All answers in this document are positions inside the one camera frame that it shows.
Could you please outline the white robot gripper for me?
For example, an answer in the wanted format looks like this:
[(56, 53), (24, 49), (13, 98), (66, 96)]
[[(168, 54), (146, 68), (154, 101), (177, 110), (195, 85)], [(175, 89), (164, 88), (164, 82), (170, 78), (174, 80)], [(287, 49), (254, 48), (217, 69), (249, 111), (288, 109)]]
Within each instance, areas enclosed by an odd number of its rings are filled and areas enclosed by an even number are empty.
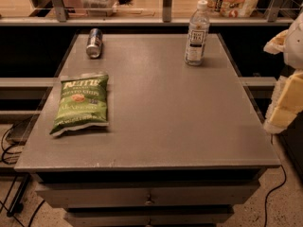
[[(294, 69), (303, 69), (303, 13), (298, 15), (288, 30), (272, 38), (263, 50), (273, 55), (284, 50), (284, 62)], [(281, 133), (302, 111), (303, 71), (295, 71), (287, 78), (281, 76), (276, 82), (263, 127), (271, 134)]]

